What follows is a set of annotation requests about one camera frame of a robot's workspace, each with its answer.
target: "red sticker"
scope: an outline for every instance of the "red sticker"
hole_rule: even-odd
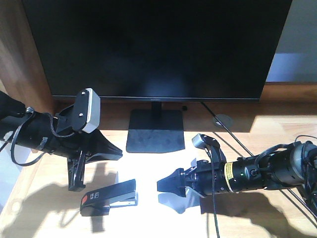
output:
[[[85,195],[83,197],[83,199],[81,200],[81,205],[83,205],[87,201],[87,199],[88,199],[88,197],[87,197],[87,195]]]

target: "white wall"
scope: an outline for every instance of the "white wall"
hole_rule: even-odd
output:
[[[317,0],[293,0],[267,82],[317,82]]]
[[[7,199],[9,198],[15,182],[22,170],[21,166],[15,165],[11,161],[10,146],[11,144],[8,144],[0,152],[0,212],[2,211]],[[24,163],[28,158],[30,152],[30,149],[16,145],[15,157],[17,162]]]

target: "desk surface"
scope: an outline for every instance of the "desk surface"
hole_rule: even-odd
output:
[[[158,202],[156,181],[176,168],[189,168],[190,162],[206,159],[195,149],[191,138],[197,132],[215,137],[228,161],[236,152],[247,156],[222,129],[212,124],[211,116],[198,103],[166,104],[165,108],[187,105],[183,112],[186,149],[166,154],[129,154],[125,151],[129,112],[148,104],[103,104],[101,130],[124,153],[119,161],[88,164],[86,189],[67,190],[66,159],[46,155],[34,166],[24,168],[0,215],[3,238],[49,236],[74,237],[216,237],[211,201],[177,213]],[[299,134],[317,134],[317,106],[312,104],[210,104],[216,114],[230,115],[232,130],[254,153],[279,143],[291,143]],[[84,193],[110,184],[116,179],[137,180],[139,205],[113,208],[108,216],[81,217],[79,205]],[[311,215],[291,197],[280,191],[249,191],[216,197],[220,236],[225,238],[310,238],[317,237]]]

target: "cable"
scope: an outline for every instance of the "cable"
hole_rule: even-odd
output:
[[[11,141],[11,160],[13,163],[15,163],[16,165],[19,165],[19,166],[30,166],[30,165],[33,165],[35,164],[36,162],[38,162],[42,157],[43,155],[46,153],[46,152],[43,152],[41,155],[39,155],[37,158],[35,158],[34,160],[32,160],[31,162],[28,162],[28,163],[18,163],[15,159],[15,156],[14,156],[14,149],[15,149],[15,144],[17,142],[17,139],[19,137],[19,134],[20,134],[20,131],[26,126],[28,125],[28,123],[31,121],[31,119],[35,116],[35,112],[32,111],[30,116],[20,125],[18,126],[18,128],[16,129],[14,135],[13,135],[13,138],[12,138],[12,141]]]
[[[292,199],[292,198],[290,198],[283,190],[279,190],[301,213],[303,213],[304,214],[304,216],[312,223],[312,225],[317,229],[317,224],[316,224],[316,221],[314,221],[313,219],[311,219],[310,217],[309,217],[309,215],[305,212],[305,211],[303,211],[303,209],[301,208],[301,207],[299,207],[299,205],[297,205],[295,202],[294,202],[294,200]],[[312,213],[312,216],[317,220],[317,216],[311,211],[311,213]]]
[[[248,150],[247,147],[244,146],[244,144],[241,143],[241,141],[225,126],[225,124],[222,123],[222,121],[219,120],[219,118],[212,112],[212,110],[204,103],[201,102],[201,104],[207,109],[207,111],[217,120],[217,122],[220,123],[220,125],[232,136],[233,139],[235,139],[236,142],[251,156],[254,156],[250,150]]]
[[[50,113],[43,113],[44,115],[47,115],[50,119],[50,128],[51,128],[51,132],[52,134],[55,136],[55,137],[58,137],[58,138],[68,138],[68,137],[71,137],[73,136],[75,133],[72,132],[68,135],[59,135],[56,133],[55,129],[54,129],[54,123],[53,123],[53,116],[50,114]]]
[[[208,157],[210,158],[211,161],[211,186],[212,186],[212,203],[213,203],[213,218],[214,218],[214,226],[216,228],[216,234],[217,234],[217,238],[220,238],[220,234],[219,234],[219,227],[218,227],[218,219],[217,219],[217,213],[216,213],[216,201],[214,198],[214,165],[212,162],[212,156],[210,151],[205,148],[205,151],[208,155]]]
[[[239,139],[219,120],[219,118],[213,113],[213,111],[204,103],[201,102],[201,104],[207,109],[208,112],[210,112],[211,115],[214,116],[214,118],[220,123],[220,125],[222,125],[222,127],[238,142],[238,144],[246,151],[249,153],[249,155],[254,156],[252,154],[252,152],[250,150],[248,150],[240,141]],[[294,196],[294,192],[289,188],[287,189],[287,191],[289,191],[293,196]],[[294,196],[301,204],[305,203],[301,198],[299,198],[298,196]]]
[[[0,152],[6,147],[6,145],[9,143],[8,141],[9,141],[10,139],[12,139],[12,137],[13,137],[13,134],[12,134],[12,135],[9,137],[9,139],[6,140],[6,141],[4,142],[4,144],[1,146]]]
[[[298,138],[300,138],[300,137],[310,137],[310,138],[317,139],[317,137],[312,136],[312,135],[298,135],[298,136],[296,136],[296,138],[295,138],[295,142],[296,142],[296,141],[297,141],[297,139],[298,139]]]
[[[264,150],[262,153],[260,153],[257,157],[256,160],[254,161],[254,164],[257,166],[257,168],[259,168],[259,162],[262,158],[264,158],[265,156],[275,152],[278,149],[287,149],[288,148],[288,144],[278,144],[278,145],[274,145],[271,148],[268,148],[267,150]]]
[[[306,151],[306,148],[307,148],[307,146],[308,146],[309,144],[312,144],[312,142],[311,142],[311,141],[306,141],[306,142],[304,143],[304,145],[303,145],[303,147],[302,147],[302,153],[301,153],[302,158],[305,158],[305,157],[306,157],[306,156],[305,156],[305,151]],[[307,195],[309,195],[309,197],[307,198],[307,200],[306,200],[305,202],[303,202],[303,203],[306,203],[306,204],[311,204],[312,201],[313,201],[313,199],[312,199],[312,190],[314,190],[314,189],[312,189],[312,188],[309,186],[309,184],[308,184],[308,181],[309,181],[308,171],[309,171],[310,167],[312,167],[312,168],[314,169],[314,166],[311,165],[311,163],[310,163],[309,160],[306,161],[305,163],[302,163],[302,174],[305,175],[305,176],[304,176],[304,180],[305,180],[305,182],[304,182],[304,191],[307,193]],[[306,205],[305,207],[308,209],[308,211],[309,211],[310,213],[312,213],[312,211],[309,209],[309,206],[308,206],[308,205]]]

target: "monitor base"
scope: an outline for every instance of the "monitor base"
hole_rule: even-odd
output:
[[[152,103],[151,110],[131,112],[126,151],[129,153],[167,153],[185,149],[181,111],[161,110]]]

